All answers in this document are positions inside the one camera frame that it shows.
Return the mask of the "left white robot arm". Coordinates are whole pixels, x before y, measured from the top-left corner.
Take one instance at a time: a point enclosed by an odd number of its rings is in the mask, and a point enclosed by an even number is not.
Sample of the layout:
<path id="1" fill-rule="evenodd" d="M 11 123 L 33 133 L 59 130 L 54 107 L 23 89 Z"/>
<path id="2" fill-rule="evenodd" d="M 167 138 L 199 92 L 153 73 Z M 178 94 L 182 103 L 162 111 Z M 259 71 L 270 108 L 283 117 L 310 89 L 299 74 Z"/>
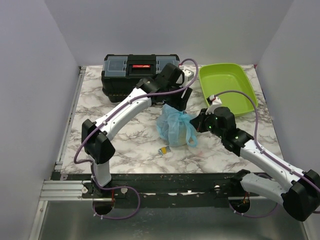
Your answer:
<path id="1" fill-rule="evenodd" d="M 192 89 L 187 85 L 195 75 L 172 63 L 167 63 L 154 76 L 143 76 L 131 93 L 115 108 L 95 121 L 82 123 L 81 146 L 90 157 L 93 191 L 101 198 L 111 191 L 112 180 L 109 161 L 115 154 L 112 140 L 137 114 L 156 103 L 167 104 L 184 111 Z"/>

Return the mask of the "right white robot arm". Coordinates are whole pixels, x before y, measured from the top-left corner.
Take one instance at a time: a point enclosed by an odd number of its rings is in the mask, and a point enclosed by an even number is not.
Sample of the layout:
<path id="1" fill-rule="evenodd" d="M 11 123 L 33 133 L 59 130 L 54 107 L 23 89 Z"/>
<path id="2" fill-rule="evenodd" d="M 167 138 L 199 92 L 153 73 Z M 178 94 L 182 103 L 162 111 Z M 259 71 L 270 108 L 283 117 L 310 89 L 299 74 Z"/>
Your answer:
<path id="1" fill-rule="evenodd" d="M 320 175 L 304 171 L 277 157 L 244 130 L 237 127 L 228 107 L 218 107 L 212 113 L 201 109 L 190 124 L 199 133 L 210 132 L 222 145 L 238 157 L 258 166 L 271 179 L 247 170 L 240 171 L 230 183 L 230 191 L 241 196 L 245 192 L 268 198 L 283 206 L 295 220 L 304 222 L 320 206 Z"/>

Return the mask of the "blue plastic bag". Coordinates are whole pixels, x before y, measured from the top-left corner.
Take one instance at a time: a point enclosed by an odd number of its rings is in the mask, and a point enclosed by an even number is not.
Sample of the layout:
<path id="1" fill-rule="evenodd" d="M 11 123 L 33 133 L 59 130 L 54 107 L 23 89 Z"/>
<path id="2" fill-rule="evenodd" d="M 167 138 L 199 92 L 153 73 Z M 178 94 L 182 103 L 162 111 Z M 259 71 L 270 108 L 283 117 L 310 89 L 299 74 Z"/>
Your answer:
<path id="1" fill-rule="evenodd" d="M 184 145 L 194 148 L 198 145 L 198 140 L 196 129 L 190 121 L 195 117 L 186 111 L 179 111 L 165 104 L 156 120 L 157 132 L 160 138 L 172 148 Z"/>

